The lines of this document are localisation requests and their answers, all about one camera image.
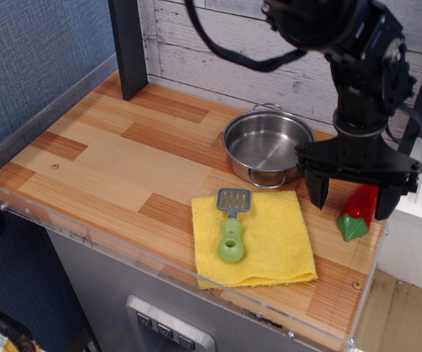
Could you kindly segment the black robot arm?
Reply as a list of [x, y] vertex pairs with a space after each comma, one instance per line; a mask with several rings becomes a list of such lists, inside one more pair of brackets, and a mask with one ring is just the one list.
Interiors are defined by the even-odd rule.
[[310, 201], [322, 208], [333, 178], [368, 184], [378, 188], [376, 218], [387, 219], [422, 173], [421, 162], [383, 138], [397, 110], [422, 123], [405, 103], [415, 79], [402, 25], [378, 1], [265, 1], [262, 9], [287, 42], [324, 55], [338, 93], [337, 136], [295, 149]]

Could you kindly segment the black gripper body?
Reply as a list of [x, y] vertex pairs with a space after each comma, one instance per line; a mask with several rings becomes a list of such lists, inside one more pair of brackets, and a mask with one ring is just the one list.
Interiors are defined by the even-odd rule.
[[308, 142], [296, 147], [298, 167], [304, 175], [311, 169], [331, 179], [401, 188], [402, 193], [418, 189], [422, 163], [386, 144], [381, 136], [367, 139], [339, 134], [333, 139]]

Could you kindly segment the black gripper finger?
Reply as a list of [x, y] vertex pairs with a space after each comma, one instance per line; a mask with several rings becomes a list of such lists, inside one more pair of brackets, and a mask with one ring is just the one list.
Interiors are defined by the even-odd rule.
[[322, 210], [327, 199], [330, 178], [311, 169], [305, 170], [304, 178], [311, 203]]
[[400, 198], [400, 187], [380, 187], [377, 193], [375, 219], [379, 221], [388, 219], [395, 210]]

